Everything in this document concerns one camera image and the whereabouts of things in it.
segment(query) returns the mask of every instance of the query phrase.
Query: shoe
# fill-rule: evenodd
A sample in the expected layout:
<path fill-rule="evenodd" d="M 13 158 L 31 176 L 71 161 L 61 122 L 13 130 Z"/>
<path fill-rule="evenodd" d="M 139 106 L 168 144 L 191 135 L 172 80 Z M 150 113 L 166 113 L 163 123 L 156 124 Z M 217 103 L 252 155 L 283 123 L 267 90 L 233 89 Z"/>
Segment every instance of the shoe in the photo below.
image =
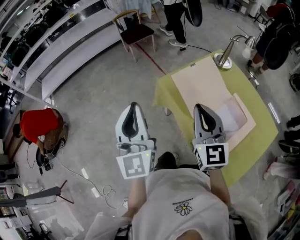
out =
<path fill-rule="evenodd" d="M 260 67 L 256 70 L 256 71 L 254 71 L 254 75 L 255 76 L 260 76 L 261 74 L 263 74 L 261 71 L 260 71 Z"/>
<path fill-rule="evenodd" d="M 247 66 L 248 66 L 248 67 L 250 67 L 250 66 L 251 66 L 251 64 L 252 64 L 252 60 L 248 60 L 248 62 L 247 62 Z"/>
<path fill-rule="evenodd" d="M 291 120 L 287 121 L 286 127 L 289 128 L 294 128 L 295 126 L 292 125 Z"/>
<path fill-rule="evenodd" d="M 271 167 L 271 164 L 268 165 L 267 169 L 266 169 L 266 170 L 264 171 L 264 173 L 263 173 L 262 178 L 263 178 L 264 180 L 267 180 L 268 177 L 271 175 L 270 167 Z"/>
<path fill-rule="evenodd" d="M 254 74 L 254 67 L 253 66 L 249 66 L 248 67 L 248 72 Z"/>
<path fill-rule="evenodd" d="M 179 155 L 178 155 L 178 153 L 174 152 L 173 156 L 175 158 L 176 166 L 179 167 Z"/>
<path fill-rule="evenodd" d="M 163 26 L 163 25 L 160 25 L 160 26 L 159 26 L 159 29 L 160 29 L 161 31 L 163 31 L 168 37 L 170 37 L 170 36 L 173 35 L 173 32 L 172 32 L 172 31 L 168 31 L 167 29 L 165 29 L 165 26 Z"/>
<path fill-rule="evenodd" d="M 289 140 L 290 140 L 290 132 L 289 132 L 289 131 L 285 131 L 283 134 L 284 134 L 284 136 L 285 136 L 285 139 L 286 139 L 287 141 L 289 141 Z"/>
<path fill-rule="evenodd" d="M 237 12 L 237 10 L 235 10 L 235 9 L 234 9 L 234 8 L 232 8 L 232 7 L 231 7 L 231 8 L 229 8 L 229 7 L 228 7 L 228 8 L 227 8 L 227 10 L 229 10 L 229 11 L 232 11 L 232 12 L 234 12 L 234 13 L 236 13 L 236 12 Z"/>
<path fill-rule="evenodd" d="M 187 47 L 188 44 L 187 43 L 179 43 L 176 41 L 176 39 L 170 39 L 169 40 L 169 44 L 171 44 L 172 46 L 175 46 L 175 47 Z"/>

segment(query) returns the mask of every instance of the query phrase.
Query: plastic bag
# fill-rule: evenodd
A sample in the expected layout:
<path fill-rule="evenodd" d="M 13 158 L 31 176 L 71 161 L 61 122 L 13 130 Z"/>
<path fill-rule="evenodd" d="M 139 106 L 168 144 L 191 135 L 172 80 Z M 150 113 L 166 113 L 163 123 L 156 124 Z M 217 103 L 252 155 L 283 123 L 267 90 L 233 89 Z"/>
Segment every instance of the plastic bag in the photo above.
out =
<path fill-rule="evenodd" d="M 250 197 L 232 204 L 236 215 L 241 216 L 253 240 L 266 240 L 268 237 L 268 223 L 259 202 Z"/>

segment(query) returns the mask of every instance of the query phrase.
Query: lamp base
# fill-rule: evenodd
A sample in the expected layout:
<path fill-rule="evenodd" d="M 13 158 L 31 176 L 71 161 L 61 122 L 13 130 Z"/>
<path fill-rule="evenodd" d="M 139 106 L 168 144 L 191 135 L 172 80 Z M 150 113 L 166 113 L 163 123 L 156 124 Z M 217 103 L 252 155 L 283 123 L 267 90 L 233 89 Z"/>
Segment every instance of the lamp base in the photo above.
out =
<path fill-rule="evenodd" d="M 228 59 L 226 60 L 225 64 L 224 64 L 222 67 L 219 66 L 218 63 L 219 63 L 219 61 L 220 61 L 222 55 L 223 55 L 222 53 L 216 53 L 216 54 L 214 55 L 214 57 L 213 57 L 213 59 L 214 59 L 216 65 L 217 65 L 217 67 L 218 67 L 219 69 L 224 69 L 224 70 L 231 69 L 231 68 L 233 67 L 233 62 L 231 61 L 230 58 L 228 58 Z"/>

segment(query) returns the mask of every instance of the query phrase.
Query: beige paper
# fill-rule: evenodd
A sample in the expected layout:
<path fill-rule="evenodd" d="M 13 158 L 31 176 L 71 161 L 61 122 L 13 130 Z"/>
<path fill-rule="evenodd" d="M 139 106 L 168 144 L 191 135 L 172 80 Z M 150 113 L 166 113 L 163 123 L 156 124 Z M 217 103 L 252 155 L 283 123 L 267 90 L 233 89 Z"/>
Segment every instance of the beige paper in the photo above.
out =
<path fill-rule="evenodd" d="M 216 111 L 232 98 L 211 56 L 173 74 L 172 79 L 192 116 L 198 103 Z M 228 139 L 229 151 L 234 149 L 256 125 L 239 96 L 235 93 L 233 97 L 245 114 L 247 122 Z"/>
<path fill-rule="evenodd" d="M 211 56 L 173 74 L 172 79 L 192 116 L 197 103 L 216 111 L 232 97 Z"/>

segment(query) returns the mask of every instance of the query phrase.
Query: black backpack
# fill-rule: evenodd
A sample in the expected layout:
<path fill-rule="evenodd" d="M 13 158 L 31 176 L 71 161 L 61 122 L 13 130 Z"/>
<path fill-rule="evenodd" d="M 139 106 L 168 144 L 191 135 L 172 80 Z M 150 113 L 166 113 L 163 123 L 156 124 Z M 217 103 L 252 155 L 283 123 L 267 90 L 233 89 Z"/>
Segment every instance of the black backpack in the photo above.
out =
<path fill-rule="evenodd" d="M 275 70 L 282 66 L 292 45 L 298 40 L 299 33 L 294 11 L 285 8 L 266 29 L 270 43 L 263 58 L 268 68 Z"/>

